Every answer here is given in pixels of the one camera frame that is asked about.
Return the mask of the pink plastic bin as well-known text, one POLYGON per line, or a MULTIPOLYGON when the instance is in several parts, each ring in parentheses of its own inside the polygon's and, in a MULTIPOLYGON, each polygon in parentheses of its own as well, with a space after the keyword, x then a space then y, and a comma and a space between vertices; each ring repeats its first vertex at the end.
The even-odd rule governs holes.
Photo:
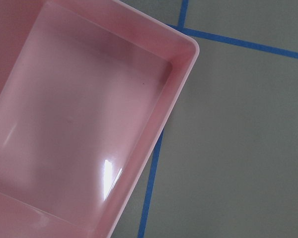
POLYGON ((109 238, 199 55, 119 0, 0 0, 0 238, 109 238))

